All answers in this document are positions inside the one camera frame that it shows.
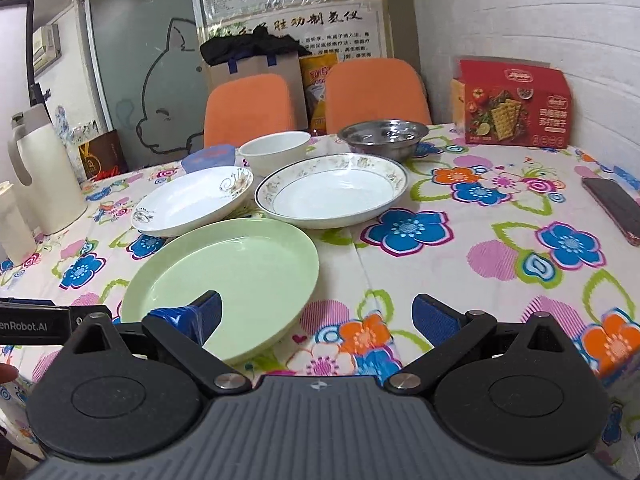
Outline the person's left hand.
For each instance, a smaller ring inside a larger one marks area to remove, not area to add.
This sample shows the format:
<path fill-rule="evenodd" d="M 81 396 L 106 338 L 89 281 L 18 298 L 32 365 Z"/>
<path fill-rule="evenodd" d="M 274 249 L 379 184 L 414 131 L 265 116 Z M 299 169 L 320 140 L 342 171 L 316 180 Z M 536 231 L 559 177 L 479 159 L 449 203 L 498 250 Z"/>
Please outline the person's left hand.
<path fill-rule="evenodd" d="M 13 382 L 18 376 L 20 371 L 16 367 L 6 363 L 0 364 L 0 385 Z"/>

